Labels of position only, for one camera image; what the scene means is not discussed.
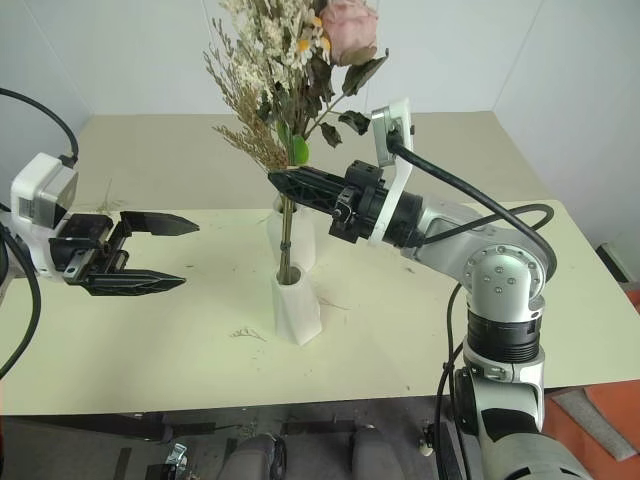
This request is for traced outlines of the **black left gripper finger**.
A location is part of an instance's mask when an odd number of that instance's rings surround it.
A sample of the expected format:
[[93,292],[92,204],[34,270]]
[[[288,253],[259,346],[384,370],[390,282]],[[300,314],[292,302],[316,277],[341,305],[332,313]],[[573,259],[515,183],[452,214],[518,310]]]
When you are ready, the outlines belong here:
[[190,220],[168,213],[122,211],[119,228],[123,237],[135,232],[150,233],[154,236],[180,236],[200,230]]
[[83,288],[92,296],[143,296],[162,293],[186,282],[183,277],[151,270],[89,274]]

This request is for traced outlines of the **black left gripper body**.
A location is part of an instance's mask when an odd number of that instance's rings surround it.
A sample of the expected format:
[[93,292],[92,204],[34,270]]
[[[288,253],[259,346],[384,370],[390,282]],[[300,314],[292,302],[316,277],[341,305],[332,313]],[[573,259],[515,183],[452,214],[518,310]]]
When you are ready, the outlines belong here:
[[115,222],[104,214],[76,213],[48,239],[55,271],[71,286],[131,286],[124,268],[129,254],[124,242],[132,236],[128,212]]

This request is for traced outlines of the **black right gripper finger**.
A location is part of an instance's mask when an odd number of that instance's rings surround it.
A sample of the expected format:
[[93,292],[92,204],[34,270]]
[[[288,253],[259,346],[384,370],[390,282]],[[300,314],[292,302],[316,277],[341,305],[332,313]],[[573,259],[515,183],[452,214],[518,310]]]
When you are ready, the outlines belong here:
[[345,179],[329,172],[315,168],[295,168],[277,170],[267,175],[269,181],[276,187],[306,184],[316,187],[344,187]]
[[334,211],[337,197],[345,187],[338,180],[274,180],[272,184],[283,204],[302,205],[328,215]]

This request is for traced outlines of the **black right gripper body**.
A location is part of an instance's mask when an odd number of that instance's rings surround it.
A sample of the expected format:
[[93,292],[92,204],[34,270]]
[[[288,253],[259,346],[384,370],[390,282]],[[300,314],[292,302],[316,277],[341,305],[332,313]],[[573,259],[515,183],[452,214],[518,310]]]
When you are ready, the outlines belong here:
[[382,168],[354,161],[331,212],[329,234],[350,243],[369,239],[387,196],[384,185]]

